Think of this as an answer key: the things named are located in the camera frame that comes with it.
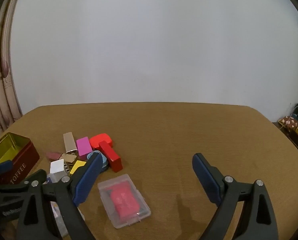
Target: fabric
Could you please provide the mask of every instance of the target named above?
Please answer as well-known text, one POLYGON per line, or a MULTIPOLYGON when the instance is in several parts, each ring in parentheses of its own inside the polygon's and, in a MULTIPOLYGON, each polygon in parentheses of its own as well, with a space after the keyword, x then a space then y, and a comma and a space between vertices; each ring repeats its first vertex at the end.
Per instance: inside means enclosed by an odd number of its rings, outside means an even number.
MULTIPOLYGON (((42 106, 7 131, 29 137, 46 171, 46 152, 65 152, 63 134, 75 139, 107 133, 123 170, 97 178, 79 206, 97 240, 197 240, 216 211, 192 168, 201 152, 212 166, 237 181, 263 180, 273 204, 280 240, 298 227, 298 150, 258 111, 246 106, 196 103, 102 103, 42 106), (97 183, 128 174, 151 216, 115 229, 97 183)), ((242 208, 237 206, 225 239, 231 239, 242 208)))
POLYGON ((290 116, 285 116, 278 121, 282 126, 286 126, 289 129, 296 129, 298 127, 298 121, 290 116))
POLYGON ((0 6, 0 134, 21 117, 10 69, 10 30, 17 0, 0 6))

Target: metal screw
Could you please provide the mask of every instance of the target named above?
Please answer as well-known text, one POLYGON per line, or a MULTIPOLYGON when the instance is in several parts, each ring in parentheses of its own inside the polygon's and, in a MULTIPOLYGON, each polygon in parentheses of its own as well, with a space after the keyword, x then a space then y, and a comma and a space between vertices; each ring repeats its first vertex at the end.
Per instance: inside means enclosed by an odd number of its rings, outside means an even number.
POLYGON ((231 182, 233 182, 233 177, 231 177, 231 176, 225 176, 225 181, 231 183, 231 182))
POLYGON ((263 186, 264 182, 261 179, 257 179, 256 181, 258 186, 263 186))
POLYGON ((31 182, 31 186, 36 187, 38 186, 39 182, 37 180, 34 180, 33 182, 31 182))
POLYGON ((62 182, 68 182, 69 180, 70 180, 70 177, 69 176, 64 176, 61 179, 62 182))

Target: red block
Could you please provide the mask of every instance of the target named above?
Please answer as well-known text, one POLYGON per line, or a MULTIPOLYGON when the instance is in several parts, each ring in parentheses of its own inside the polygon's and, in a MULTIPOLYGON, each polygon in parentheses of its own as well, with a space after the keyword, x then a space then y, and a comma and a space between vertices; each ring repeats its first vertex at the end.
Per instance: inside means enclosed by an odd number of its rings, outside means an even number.
POLYGON ((122 170, 121 158, 116 154, 116 152, 111 148, 111 146, 105 142, 99 142, 99 147, 96 148, 100 150, 104 156, 108 159, 111 169, 114 172, 122 170))
POLYGON ((99 142, 105 141, 109 144, 110 147, 112 147, 112 139, 109 135, 106 133, 98 134, 92 138, 89 139, 90 145, 93 149, 99 149, 99 142))

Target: pink sponge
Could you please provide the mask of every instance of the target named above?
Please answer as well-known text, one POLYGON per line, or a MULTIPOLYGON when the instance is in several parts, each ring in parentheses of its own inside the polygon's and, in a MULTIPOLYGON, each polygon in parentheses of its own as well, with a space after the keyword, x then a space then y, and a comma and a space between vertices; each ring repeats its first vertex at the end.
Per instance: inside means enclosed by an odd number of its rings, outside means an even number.
POLYGON ((83 137, 81 139, 78 139, 76 141, 78 153, 79 153, 79 159, 86 160, 88 153, 92 152, 91 145, 89 143, 88 137, 83 137))

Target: blue gripper pad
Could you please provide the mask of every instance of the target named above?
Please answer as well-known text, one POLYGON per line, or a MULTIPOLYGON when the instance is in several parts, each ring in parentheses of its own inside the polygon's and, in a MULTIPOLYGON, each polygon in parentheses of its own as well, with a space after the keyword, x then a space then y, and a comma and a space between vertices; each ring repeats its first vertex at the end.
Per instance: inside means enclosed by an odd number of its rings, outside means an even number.
POLYGON ((12 168, 13 168, 13 163, 10 160, 0 163, 0 175, 7 171, 12 170, 12 168))
POLYGON ((83 174, 80 181, 77 183, 75 187, 75 194, 73 196, 73 203, 78 206, 80 203, 83 203, 86 201, 89 192, 95 183, 98 175, 100 174, 102 170, 102 156, 101 154, 97 154, 92 156, 88 162, 91 162, 85 173, 83 174))
POLYGON ((210 166, 201 153, 196 153, 192 158, 192 168, 196 173, 203 189, 210 202, 221 204, 225 184, 222 181, 223 175, 216 167, 210 166))

